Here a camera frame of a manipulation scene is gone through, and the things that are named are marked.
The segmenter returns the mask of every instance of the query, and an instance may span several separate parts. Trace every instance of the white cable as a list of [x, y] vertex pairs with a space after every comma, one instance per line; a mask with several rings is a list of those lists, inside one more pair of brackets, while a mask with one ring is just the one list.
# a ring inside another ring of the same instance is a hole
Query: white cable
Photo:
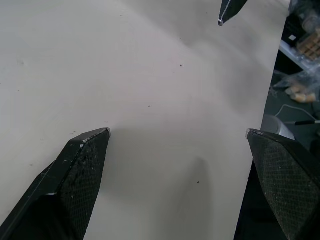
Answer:
[[304, 112], [305, 114], [307, 114], [310, 118], [312, 118], [313, 120], [317, 121], [317, 119], [315, 119], [310, 113], [308, 113], [306, 110], [299, 108], [299, 107], [295, 107], [295, 106], [290, 106], [287, 104], [283, 104], [282, 107], [280, 108], [280, 110], [278, 111], [278, 113], [276, 115], [274, 115], [275, 117], [279, 116], [279, 114], [281, 113], [281, 111], [284, 109], [284, 107], [290, 108], [290, 109], [295, 109], [295, 110], [299, 110]]

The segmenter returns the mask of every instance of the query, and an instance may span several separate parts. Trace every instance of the white table surface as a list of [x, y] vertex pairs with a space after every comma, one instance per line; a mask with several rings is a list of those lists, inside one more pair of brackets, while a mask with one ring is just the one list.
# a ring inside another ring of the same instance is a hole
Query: white table surface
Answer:
[[220, 5], [2, 0], [0, 221], [69, 139], [109, 127], [86, 240], [232, 240], [288, 6], [249, 0], [219, 27]]

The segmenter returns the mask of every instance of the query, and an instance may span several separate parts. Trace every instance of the plastic bag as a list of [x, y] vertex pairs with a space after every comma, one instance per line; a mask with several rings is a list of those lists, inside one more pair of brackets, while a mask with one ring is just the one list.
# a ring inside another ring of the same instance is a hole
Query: plastic bag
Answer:
[[319, 99], [320, 89], [320, 65], [308, 71], [288, 75], [273, 86], [274, 88], [286, 88], [291, 99], [298, 103], [312, 103]]

